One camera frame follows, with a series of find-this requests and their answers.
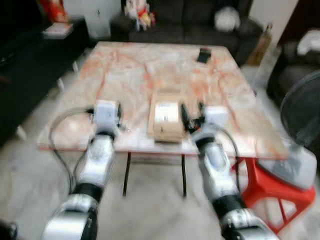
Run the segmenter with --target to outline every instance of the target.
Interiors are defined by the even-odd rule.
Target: red plastic stool
[[[314,187],[307,191],[302,191],[296,187],[290,186],[274,176],[269,175],[257,164],[255,158],[243,158],[248,172],[248,186],[243,192],[244,202],[248,208],[251,208],[258,200],[264,198],[276,198],[281,210],[283,223],[279,226],[268,222],[272,231],[278,234],[293,219],[307,209],[315,200],[316,192]],[[296,212],[290,217],[286,216],[282,200],[290,201],[295,204]]]

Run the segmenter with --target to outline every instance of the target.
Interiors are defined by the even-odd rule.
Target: white label
[[[161,102],[155,105],[155,122],[178,122],[179,109],[177,102]]]

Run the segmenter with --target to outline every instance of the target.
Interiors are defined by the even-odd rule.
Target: wall
[[[64,0],[64,7],[71,16],[84,16],[90,37],[107,38],[110,20],[121,11],[121,0]]]
[[[277,44],[299,0],[254,0],[250,17],[265,28],[273,23],[272,43]]]

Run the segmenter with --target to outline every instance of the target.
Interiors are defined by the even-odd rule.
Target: marble table top
[[[229,51],[208,46],[212,57],[207,64],[196,62],[200,46],[99,42],[77,81],[64,94],[56,111],[38,138],[40,149],[49,149],[48,133],[52,121],[61,113],[94,105],[97,100],[119,101],[123,122],[130,131],[115,142],[118,152],[195,155],[197,149],[186,138],[180,144],[157,143],[147,135],[152,93],[159,88],[179,88],[188,95],[187,107],[197,115],[197,102],[225,106],[229,119],[225,125],[242,157],[284,159],[288,156],[282,139],[261,111],[253,91]],[[62,122],[53,139],[61,150],[84,150],[95,127],[87,115]],[[231,143],[217,138],[234,157]]]

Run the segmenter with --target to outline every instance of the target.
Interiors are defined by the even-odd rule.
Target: white cloth
[[[301,39],[297,54],[306,55],[310,51],[320,52],[320,30],[310,30]]]
[[[233,7],[224,7],[214,16],[215,28],[221,32],[231,32],[240,26],[240,16]]]

